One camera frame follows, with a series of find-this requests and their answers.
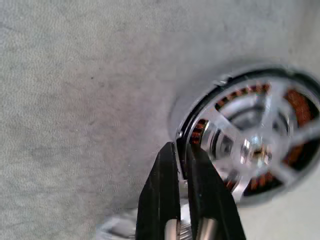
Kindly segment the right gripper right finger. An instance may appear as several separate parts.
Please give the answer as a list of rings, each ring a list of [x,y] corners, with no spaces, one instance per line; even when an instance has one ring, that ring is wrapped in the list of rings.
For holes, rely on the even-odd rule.
[[[200,147],[186,149],[192,240],[246,240],[237,205]]]

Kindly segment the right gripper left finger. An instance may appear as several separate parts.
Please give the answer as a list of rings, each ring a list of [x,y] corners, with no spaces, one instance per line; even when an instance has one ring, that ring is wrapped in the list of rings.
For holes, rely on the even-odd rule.
[[[138,201],[135,240],[178,240],[181,220],[176,148],[158,152]]]

